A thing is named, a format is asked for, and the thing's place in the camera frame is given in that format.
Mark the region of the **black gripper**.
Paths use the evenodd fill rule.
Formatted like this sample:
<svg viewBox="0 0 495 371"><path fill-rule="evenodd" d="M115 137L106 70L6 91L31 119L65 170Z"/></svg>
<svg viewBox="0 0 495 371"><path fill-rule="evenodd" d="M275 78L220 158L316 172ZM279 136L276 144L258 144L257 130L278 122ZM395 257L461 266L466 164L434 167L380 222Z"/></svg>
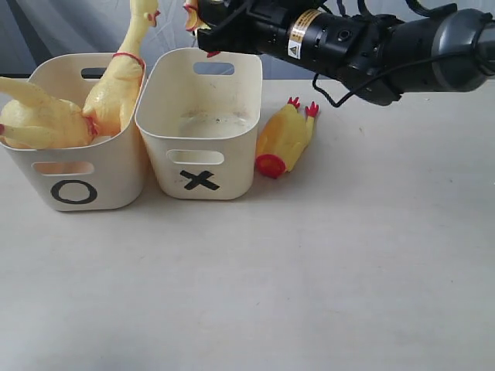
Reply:
<svg viewBox="0 0 495 371"><path fill-rule="evenodd" d="M199 1L198 47L214 56L221 52L260 55L280 47L297 1Z"/></svg>

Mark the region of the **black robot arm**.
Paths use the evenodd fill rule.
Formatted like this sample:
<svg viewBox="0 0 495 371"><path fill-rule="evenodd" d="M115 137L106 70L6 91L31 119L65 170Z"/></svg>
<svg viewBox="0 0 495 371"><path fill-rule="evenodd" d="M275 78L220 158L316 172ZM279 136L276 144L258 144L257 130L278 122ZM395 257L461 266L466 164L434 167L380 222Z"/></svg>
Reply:
<svg viewBox="0 0 495 371"><path fill-rule="evenodd" d="M201 1L199 47L268 55L345 86L347 96L387 106L406 93L470 92L494 77L494 17L449 3L410 1L418 16L330 12L321 1Z"/></svg>

